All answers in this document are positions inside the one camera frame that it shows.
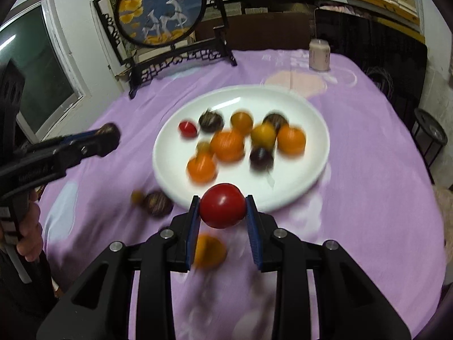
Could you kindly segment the person left hand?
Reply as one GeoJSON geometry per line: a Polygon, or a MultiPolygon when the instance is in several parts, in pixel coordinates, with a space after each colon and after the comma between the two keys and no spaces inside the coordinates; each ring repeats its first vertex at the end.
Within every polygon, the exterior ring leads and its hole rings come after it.
{"type": "Polygon", "coordinates": [[[37,201],[38,194],[35,190],[32,190],[29,197],[28,212],[19,225],[22,239],[17,244],[17,250],[28,262],[37,260],[44,246],[42,226],[39,222],[41,210],[37,201]]]}

